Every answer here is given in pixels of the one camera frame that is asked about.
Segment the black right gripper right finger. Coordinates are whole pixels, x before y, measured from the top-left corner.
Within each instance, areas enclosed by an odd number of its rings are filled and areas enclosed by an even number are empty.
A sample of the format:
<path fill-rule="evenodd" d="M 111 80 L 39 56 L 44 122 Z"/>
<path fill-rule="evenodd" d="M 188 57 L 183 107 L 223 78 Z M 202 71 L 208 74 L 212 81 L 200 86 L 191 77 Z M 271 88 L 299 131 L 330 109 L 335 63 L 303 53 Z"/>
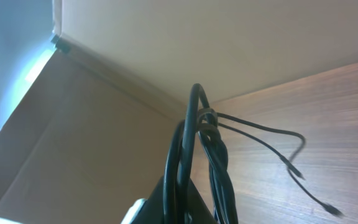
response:
<path fill-rule="evenodd" d="M 188 184 L 187 207 L 188 223 L 217 224 L 192 180 Z"/>

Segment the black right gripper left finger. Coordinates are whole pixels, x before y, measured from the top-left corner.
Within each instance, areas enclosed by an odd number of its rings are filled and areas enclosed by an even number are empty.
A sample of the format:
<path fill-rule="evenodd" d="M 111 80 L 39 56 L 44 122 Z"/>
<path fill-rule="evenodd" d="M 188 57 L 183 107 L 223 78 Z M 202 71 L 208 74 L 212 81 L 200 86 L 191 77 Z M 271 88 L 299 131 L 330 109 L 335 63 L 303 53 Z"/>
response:
<path fill-rule="evenodd" d="M 158 180 L 149 198 L 136 213 L 131 224 L 164 224 L 165 223 L 165 182 L 164 176 Z"/>

